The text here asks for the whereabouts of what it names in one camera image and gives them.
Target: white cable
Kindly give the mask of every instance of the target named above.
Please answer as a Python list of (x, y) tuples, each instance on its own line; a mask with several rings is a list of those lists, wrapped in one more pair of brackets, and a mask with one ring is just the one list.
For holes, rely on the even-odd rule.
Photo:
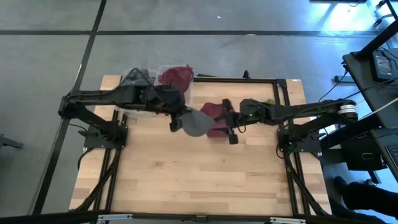
[(398, 97), (395, 98), (394, 100), (391, 100), (390, 103), (387, 103), (386, 105), (380, 107), (379, 109), (373, 111), (372, 113), (369, 113), (368, 115), (364, 116), (364, 117), (361, 118), (360, 120), (365, 119), (365, 118), (367, 118), (368, 116), (374, 115), (375, 113), (379, 112), (380, 110), (383, 110), (384, 108), (390, 106), (391, 104), (393, 104), (393, 102), (395, 102), (395, 101), (397, 101), (397, 100), (398, 100)]
[(352, 5), (352, 4), (350, 4), (350, 3), (348, 3), (348, 5), (351, 6), (351, 7), (356, 7), (356, 6), (358, 6), (359, 4), (361, 4), (363, 1), (364, 1), (364, 0), (358, 2), (356, 5)]

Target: plastic container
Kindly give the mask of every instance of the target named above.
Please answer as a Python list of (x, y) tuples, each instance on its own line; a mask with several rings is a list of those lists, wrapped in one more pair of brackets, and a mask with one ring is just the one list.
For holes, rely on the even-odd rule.
[[(167, 69), (169, 68), (175, 68), (175, 67), (190, 67), (189, 65), (162, 65), (157, 69), (158, 76), (162, 75)], [(195, 76), (195, 72), (192, 72), (192, 79), (189, 83), (188, 89), (184, 93), (185, 97), (185, 104), (187, 106), (191, 106), (193, 104), (193, 77)]]
[[(123, 75), (122, 81), (124, 80), (124, 78), (127, 75), (128, 71), (126, 71), (126, 73)], [(149, 81), (152, 84), (154, 84), (155, 86), (158, 85), (158, 80), (157, 80), (158, 79), (158, 73), (157, 73), (156, 70), (148, 69), (148, 76), (149, 76)], [(132, 84), (146, 84), (146, 82), (144, 80), (139, 80), (139, 83), (136, 82), (136, 81), (131, 82), (129, 80), (126, 80), (125, 82), (123, 82), (122, 85), (132, 85)], [(128, 114), (129, 117), (133, 117), (133, 118), (138, 118), (138, 117), (147, 118), (147, 117), (151, 117), (152, 115), (154, 115), (154, 113), (151, 113), (151, 112), (137, 111), (137, 110), (127, 110), (127, 109), (120, 108), (118, 106), (115, 106), (114, 109), (117, 110), (117, 111), (125, 112), (125, 113)]]

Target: black cable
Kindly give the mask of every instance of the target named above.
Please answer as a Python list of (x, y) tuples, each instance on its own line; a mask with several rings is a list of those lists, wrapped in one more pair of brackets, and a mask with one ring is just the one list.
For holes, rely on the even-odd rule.
[(238, 116), (238, 131), (243, 134), (243, 133), (246, 132), (246, 125), (244, 125), (244, 130), (242, 131), (241, 128), (240, 128), (240, 123), (239, 123), (241, 121), (241, 115), (242, 115), (242, 113), (239, 113), (239, 116)]
[(358, 3), (355, 4), (355, 5), (352, 5), (352, 4), (348, 3), (348, 5), (351, 6), (351, 7), (356, 7), (356, 6), (358, 6), (359, 4), (361, 4), (361, 3), (364, 2), (364, 1), (365, 1), (365, 0), (361, 0), (360, 2), (358, 2)]
[(142, 72), (141, 70), (139, 70), (138, 68), (133, 68), (133, 69), (126, 75), (126, 78), (125, 78), (124, 80), (122, 80), (122, 82), (121, 82), (117, 87), (115, 87), (113, 90), (111, 90), (111, 91), (107, 91), (107, 92), (104, 92), (104, 93), (92, 93), (92, 94), (90, 94), (90, 93), (85, 93), (85, 94), (79, 94), (79, 95), (71, 95), (70, 97), (74, 97), (74, 96), (76, 96), (76, 97), (78, 97), (78, 96), (104, 96), (104, 95), (111, 94), (111, 93), (113, 93), (114, 91), (116, 91), (118, 88), (120, 88), (121, 85), (127, 80), (127, 77), (129, 77), (130, 75), (132, 75), (134, 72), (137, 72), (137, 73), (142, 77), (142, 79), (145, 80), (145, 82), (146, 82), (148, 85), (150, 85), (150, 86), (156, 91), (156, 87), (148, 80), (148, 78), (143, 74), (143, 72)]
[(330, 138), (329, 138), (329, 133), (328, 133), (328, 131), (326, 130), (326, 128), (323, 128), (323, 130), (325, 130), (325, 133), (326, 133), (326, 136), (325, 136), (325, 138), (328, 138), (328, 146), (327, 146), (327, 147), (329, 147), (329, 146), (330, 146)]
[(318, 100), (318, 102), (321, 102), (321, 100), (322, 100), (323, 97), (327, 96), (327, 94), (329, 94), (337, 85), (339, 85), (340, 82), (341, 82), (341, 81), (344, 79), (344, 77), (347, 75), (347, 73), (348, 73), (348, 71), (346, 70), (346, 71), (344, 72), (343, 77), (342, 77), (342, 78), (336, 83), (336, 85), (334, 85), (325, 95), (323, 95), (323, 96)]
[(77, 161), (77, 170), (78, 170), (78, 171), (79, 171), (79, 169), (80, 169), (81, 160), (83, 159), (83, 157), (84, 157), (87, 153), (91, 152), (91, 150), (93, 150), (93, 148), (88, 148), (88, 149), (79, 157), (79, 160)]
[(275, 152), (276, 152), (276, 156), (277, 156), (279, 159), (283, 159), (283, 157), (280, 156), (280, 155), (278, 154), (278, 148), (279, 148), (279, 142), (278, 142), (278, 144), (276, 145), (276, 150), (275, 150)]
[(85, 131), (88, 131), (86, 128), (84, 128), (84, 127), (82, 127), (82, 126), (80, 126), (80, 125), (77, 125), (77, 124), (71, 124), (71, 123), (69, 123), (69, 125), (70, 125), (70, 126), (74, 126), (74, 127), (81, 128), (81, 129), (83, 129), (83, 130), (85, 130)]
[(395, 56), (394, 54), (392, 54), (390, 51), (388, 51), (387, 49), (385, 49), (384, 47), (379, 47), (378, 48), (378, 50), (379, 49), (383, 49), (383, 51), (386, 51), (386, 52), (388, 52), (391, 56), (393, 56), (394, 58), (396, 58), (396, 59), (398, 59), (398, 57), (397, 56)]
[(396, 79), (398, 79), (398, 77), (395, 77), (395, 78), (393, 78), (393, 79), (386, 80), (386, 81), (384, 81), (384, 82), (376, 83), (376, 84), (374, 84), (374, 85), (371, 85), (371, 86), (369, 86), (369, 87), (366, 87), (366, 88), (363, 89), (363, 90), (357, 91), (356, 93), (353, 93), (353, 94), (351, 94), (350, 96), (347, 96), (346, 98), (344, 98), (344, 100), (347, 100), (348, 98), (350, 98), (350, 97), (352, 97), (352, 96), (354, 96), (354, 95), (357, 95), (358, 93), (362, 93), (362, 92), (364, 92), (364, 91), (366, 91), (366, 90), (368, 90), (368, 89), (370, 89), (370, 88), (373, 88), (373, 87), (376, 87), (376, 86), (385, 84), (385, 83), (387, 83), (387, 82), (394, 81), (394, 80), (396, 80)]

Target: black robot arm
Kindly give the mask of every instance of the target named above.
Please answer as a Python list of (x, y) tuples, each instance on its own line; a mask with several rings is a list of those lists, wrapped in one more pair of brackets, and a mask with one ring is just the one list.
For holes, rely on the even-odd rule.
[[(240, 103), (240, 112), (229, 112), (228, 99), (223, 100), (223, 116), (229, 128), (229, 140), (231, 144), (237, 144), (238, 138), (233, 129), (255, 123), (266, 125), (280, 125), (285, 140), (306, 138), (309, 134), (332, 124), (348, 124), (358, 120), (355, 110), (356, 103), (352, 100), (326, 100), (321, 103), (309, 103), (304, 105), (283, 106), (262, 103), (253, 99), (245, 99)], [(294, 118), (318, 116), (317, 119), (305, 124), (293, 124)], [(283, 125), (289, 122), (289, 129)]]
[(178, 117), (187, 112), (183, 95), (167, 85), (126, 85), (113, 90), (71, 91), (62, 98), (58, 113), (66, 119), (79, 119), (90, 125), (79, 131), (86, 137), (85, 147), (122, 147), (126, 142), (127, 126), (106, 121), (88, 110), (89, 105), (116, 105), (127, 110), (170, 114), (170, 130), (182, 127)]

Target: desk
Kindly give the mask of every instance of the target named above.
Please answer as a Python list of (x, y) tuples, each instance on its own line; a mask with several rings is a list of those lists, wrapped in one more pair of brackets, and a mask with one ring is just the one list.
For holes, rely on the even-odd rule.
[[(120, 78), (104, 76), (101, 89), (114, 88)], [(300, 80), (287, 80), (287, 86), (291, 105), (305, 103)], [(196, 109), (229, 98), (238, 110), (244, 98), (266, 101), (274, 96), (272, 85), (263, 83), (194, 82), (193, 91)], [(113, 106), (96, 106), (95, 113), (111, 120)], [(228, 139), (193, 138), (182, 130), (171, 133), (169, 122), (164, 115), (128, 118), (112, 212), (292, 215), (284, 162), (275, 154), (277, 126), (250, 125), (238, 134), (239, 144), (229, 145)], [(83, 158), (70, 208), (79, 206), (97, 184), (103, 155), (104, 149), (94, 149)], [(301, 156), (306, 186), (330, 213), (319, 161), (311, 154)], [(298, 187), (295, 192), (302, 213)]]
[[(394, 55), (398, 55), (398, 49), (390, 49), (389, 51)], [(352, 54), (344, 55), (343, 60), (359, 90), (379, 83), (373, 80), (369, 61), (359, 62)], [(398, 97), (398, 86), (379, 85), (366, 90), (362, 94), (372, 111), (375, 111)], [(398, 119), (394, 119), (397, 115), (397, 103), (384, 108), (376, 114), (385, 128), (398, 128)]]

